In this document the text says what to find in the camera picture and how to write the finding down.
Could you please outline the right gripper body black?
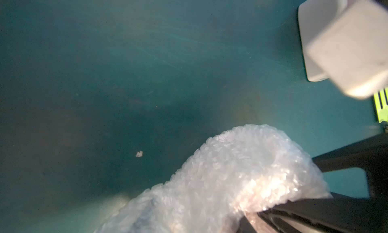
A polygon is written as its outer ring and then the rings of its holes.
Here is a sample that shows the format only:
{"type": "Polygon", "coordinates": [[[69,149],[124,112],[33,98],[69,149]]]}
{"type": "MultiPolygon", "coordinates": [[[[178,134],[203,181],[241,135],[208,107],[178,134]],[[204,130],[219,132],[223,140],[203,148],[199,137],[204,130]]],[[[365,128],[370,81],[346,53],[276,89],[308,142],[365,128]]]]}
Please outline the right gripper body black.
{"type": "Polygon", "coordinates": [[[386,133],[314,157],[322,172],[365,171],[369,198],[334,193],[330,199],[288,202],[240,221],[239,233],[386,233],[388,231],[388,135],[386,133]]]}

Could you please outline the bubble wrap sheet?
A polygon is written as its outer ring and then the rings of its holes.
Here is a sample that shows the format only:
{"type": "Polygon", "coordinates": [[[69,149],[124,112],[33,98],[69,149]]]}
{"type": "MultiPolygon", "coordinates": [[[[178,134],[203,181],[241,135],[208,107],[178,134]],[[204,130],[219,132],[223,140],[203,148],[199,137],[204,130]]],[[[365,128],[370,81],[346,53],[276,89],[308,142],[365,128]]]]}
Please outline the bubble wrap sheet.
{"type": "Polygon", "coordinates": [[[322,172],[296,142],[268,125],[209,138],[164,184],[131,199],[100,233],[234,233],[247,213],[330,198],[322,172]]]}

